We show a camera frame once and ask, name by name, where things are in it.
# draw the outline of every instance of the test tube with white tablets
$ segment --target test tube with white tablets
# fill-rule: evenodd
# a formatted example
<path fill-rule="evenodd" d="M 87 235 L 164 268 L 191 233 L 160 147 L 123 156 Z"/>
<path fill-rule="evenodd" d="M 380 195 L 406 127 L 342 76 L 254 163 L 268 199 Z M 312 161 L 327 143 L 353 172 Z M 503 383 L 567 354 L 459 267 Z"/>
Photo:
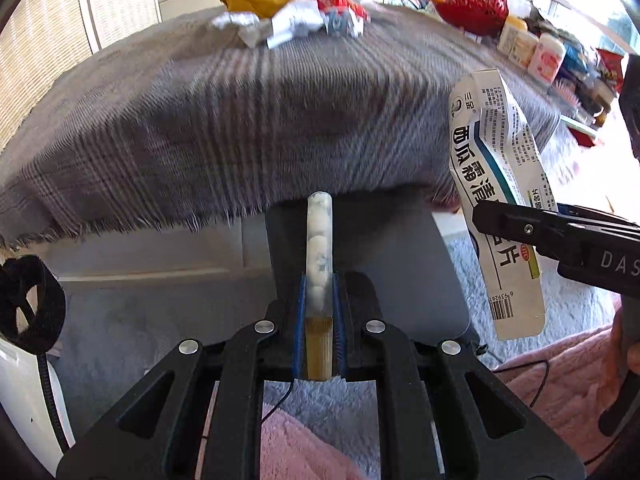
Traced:
<path fill-rule="evenodd" d="M 319 191 L 308 198 L 306 210 L 306 370 L 313 381 L 332 376 L 333 276 L 332 200 Z"/>

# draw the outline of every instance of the window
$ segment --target window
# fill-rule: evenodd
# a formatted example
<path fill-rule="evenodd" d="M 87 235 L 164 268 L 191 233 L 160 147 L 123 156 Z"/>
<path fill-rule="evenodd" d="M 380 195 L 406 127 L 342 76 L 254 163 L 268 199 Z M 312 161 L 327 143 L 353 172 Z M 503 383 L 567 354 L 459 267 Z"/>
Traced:
<path fill-rule="evenodd" d="M 640 34 L 620 0 L 533 0 L 551 22 L 580 41 L 620 54 L 640 52 Z"/>

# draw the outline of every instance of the barcode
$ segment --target barcode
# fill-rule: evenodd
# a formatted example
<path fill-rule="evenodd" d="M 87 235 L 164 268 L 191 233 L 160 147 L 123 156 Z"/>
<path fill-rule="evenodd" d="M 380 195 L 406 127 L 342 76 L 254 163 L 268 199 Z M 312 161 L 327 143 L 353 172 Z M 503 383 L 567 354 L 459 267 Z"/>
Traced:
<path fill-rule="evenodd" d="M 513 307 L 511 306 L 511 298 L 509 296 L 498 298 L 489 303 L 491 303 L 491 315 L 495 320 L 513 317 Z"/>

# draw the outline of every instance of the white plastic bottle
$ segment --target white plastic bottle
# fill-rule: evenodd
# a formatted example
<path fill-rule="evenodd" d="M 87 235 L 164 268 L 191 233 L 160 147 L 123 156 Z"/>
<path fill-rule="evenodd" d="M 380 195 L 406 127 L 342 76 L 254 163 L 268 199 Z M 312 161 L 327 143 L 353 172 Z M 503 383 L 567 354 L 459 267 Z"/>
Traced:
<path fill-rule="evenodd" d="M 516 41 L 509 53 L 509 59 L 524 70 L 529 68 L 533 54 L 538 46 L 538 37 L 531 32 L 521 30 L 516 36 Z"/>
<path fill-rule="evenodd" d="M 527 24 L 524 20 L 510 14 L 504 22 L 500 41 L 498 42 L 498 51 L 508 56 L 513 48 L 513 43 L 521 30 L 527 30 Z"/>
<path fill-rule="evenodd" d="M 533 79 L 540 81 L 544 86 L 550 86 L 560 70 L 565 55 L 566 48 L 562 41 L 556 40 L 551 34 L 542 34 L 527 71 Z"/>

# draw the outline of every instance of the metal bolt head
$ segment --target metal bolt head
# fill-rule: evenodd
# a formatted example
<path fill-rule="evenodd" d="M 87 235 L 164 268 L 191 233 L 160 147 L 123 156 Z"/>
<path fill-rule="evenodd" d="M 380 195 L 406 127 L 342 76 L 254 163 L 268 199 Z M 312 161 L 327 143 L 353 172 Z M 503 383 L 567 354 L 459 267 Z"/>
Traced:
<path fill-rule="evenodd" d="M 445 341 L 442 343 L 442 351 L 448 355 L 458 355 L 460 353 L 460 344 L 457 341 Z"/>
<path fill-rule="evenodd" d="M 180 351 L 181 354 L 195 354 L 198 351 L 200 345 L 198 345 L 197 341 L 194 341 L 193 339 L 185 339 L 183 342 L 180 343 L 180 346 L 178 346 L 178 350 Z"/>
<path fill-rule="evenodd" d="M 371 332 L 372 334 L 380 334 L 385 331 L 386 325 L 377 319 L 372 319 L 371 321 L 367 321 L 365 325 L 367 332 Z"/>
<path fill-rule="evenodd" d="M 254 328 L 258 334 L 268 334 L 273 332 L 276 326 L 268 319 L 263 319 L 262 321 L 258 321 L 254 325 Z"/>

